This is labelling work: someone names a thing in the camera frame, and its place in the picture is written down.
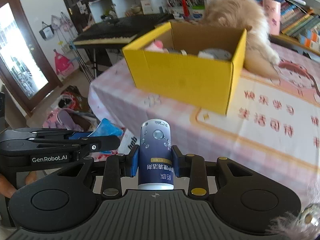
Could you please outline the person left hand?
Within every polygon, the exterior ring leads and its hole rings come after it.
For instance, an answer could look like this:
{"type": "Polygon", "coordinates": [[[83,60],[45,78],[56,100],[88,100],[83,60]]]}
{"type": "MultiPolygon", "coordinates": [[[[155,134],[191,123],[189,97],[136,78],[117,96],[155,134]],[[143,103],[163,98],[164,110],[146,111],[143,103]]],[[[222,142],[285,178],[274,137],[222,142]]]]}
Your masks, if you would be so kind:
{"type": "MultiPolygon", "coordinates": [[[[25,184],[29,185],[37,180],[37,171],[31,171],[25,178],[25,184]]],[[[4,197],[11,198],[16,192],[16,188],[3,176],[0,175],[0,194],[4,197]]]]}

